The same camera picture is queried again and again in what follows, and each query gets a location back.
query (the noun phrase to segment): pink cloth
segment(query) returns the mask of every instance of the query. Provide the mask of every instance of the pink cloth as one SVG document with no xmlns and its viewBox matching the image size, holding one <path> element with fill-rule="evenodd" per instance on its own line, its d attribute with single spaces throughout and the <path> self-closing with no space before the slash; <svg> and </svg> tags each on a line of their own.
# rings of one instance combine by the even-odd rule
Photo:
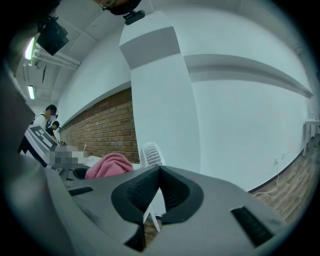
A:
<svg viewBox="0 0 320 256">
<path fill-rule="evenodd" d="M 106 154 L 99 162 L 86 171 L 85 179 L 110 177 L 132 172 L 133 170 L 132 163 L 122 154 L 110 153 Z"/>
</svg>

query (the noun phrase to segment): white ceiling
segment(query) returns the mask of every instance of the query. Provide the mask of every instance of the white ceiling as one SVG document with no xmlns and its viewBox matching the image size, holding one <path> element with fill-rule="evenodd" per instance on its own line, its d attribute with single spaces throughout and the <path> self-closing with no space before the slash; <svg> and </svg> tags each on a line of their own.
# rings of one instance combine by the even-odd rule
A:
<svg viewBox="0 0 320 256">
<path fill-rule="evenodd" d="M 271 3 L 268 4 L 267 1 L 262 6 L 262 2 L 258 0 L 142 0 L 137 10 L 145 10 L 148 14 L 153 11 L 153 8 L 177 4 L 210 5 L 236 12 L 265 26 L 292 49 L 300 51 L 302 48 L 302 41 L 292 29 L 288 29 L 286 19 L 282 17 L 277 8 Z M 56 10 L 56 15 L 59 16 L 58 23 L 67 30 L 67 38 L 69 39 L 60 52 L 80 62 L 85 59 L 98 41 L 108 36 L 116 28 L 124 26 L 125 22 L 122 16 L 114 16 L 108 11 L 102 12 L 99 5 L 92 0 L 63 0 Z M 46 73 L 42 82 L 45 65 Z M 42 63 L 42 67 L 38 69 L 34 66 L 29 67 L 28 70 L 29 83 L 35 88 L 36 100 L 33 100 L 32 104 L 35 104 L 34 102 L 56 103 L 68 79 L 75 72 L 50 63 Z M 29 97 L 28 84 L 24 81 L 22 64 L 16 77 L 22 90 Z"/>
</svg>

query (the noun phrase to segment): wood flooring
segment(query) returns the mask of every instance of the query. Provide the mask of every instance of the wood flooring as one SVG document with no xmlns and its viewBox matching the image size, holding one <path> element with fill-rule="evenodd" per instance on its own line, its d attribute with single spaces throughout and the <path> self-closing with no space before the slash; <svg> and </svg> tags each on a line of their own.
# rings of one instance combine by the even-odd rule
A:
<svg viewBox="0 0 320 256">
<path fill-rule="evenodd" d="M 257 194 L 255 197 L 277 213 L 288 223 L 298 220 L 308 205 L 310 195 L 319 180 L 320 163 L 318 162 L 320 147 L 314 147 L 315 140 L 311 140 L 310 149 L 305 157 L 300 154 L 297 159 L 285 170 L 278 180 L 278 189 L 267 194 Z M 276 180 L 252 193 L 269 192 L 276 188 Z M 148 246 L 157 235 L 156 228 L 150 218 L 144 223 L 145 242 Z"/>
</svg>

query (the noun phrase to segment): white wall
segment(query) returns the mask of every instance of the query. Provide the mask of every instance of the white wall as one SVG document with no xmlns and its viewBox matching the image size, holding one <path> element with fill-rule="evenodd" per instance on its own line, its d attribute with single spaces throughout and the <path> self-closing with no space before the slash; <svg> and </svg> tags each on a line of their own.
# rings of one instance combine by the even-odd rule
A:
<svg viewBox="0 0 320 256">
<path fill-rule="evenodd" d="M 232 13 L 208 7 L 161 8 L 183 55 L 224 54 L 270 65 L 311 90 L 293 51 L 271 32 Z M 201 173 L 251 190 L 285 168 L 303 148 L 310 100 L 269 84 L 209 80 L 193 84 Z"/>
<path fill-rule="evenodd" d="M 160 8 L 174 25 L 182 55 L 224 54 L 273 66 L 308 89 L 298 56 L 280 39 L 249 19 L 209 6 Z"/>
<path fill-rule="evenodd" d="M 130 81 L 129 66 L 119 49 L 122 29 L 100 41 L 85 58 L 58 101 L 61 125 Z"/>
<path fill-rule="evenodd" d="M 193 91 L 202 174 L 249 191 L 277 174 L 275 158 L 280 172 L 301 152 L 307 98 L 240 80 L 197 82 Z"/>
</svg>

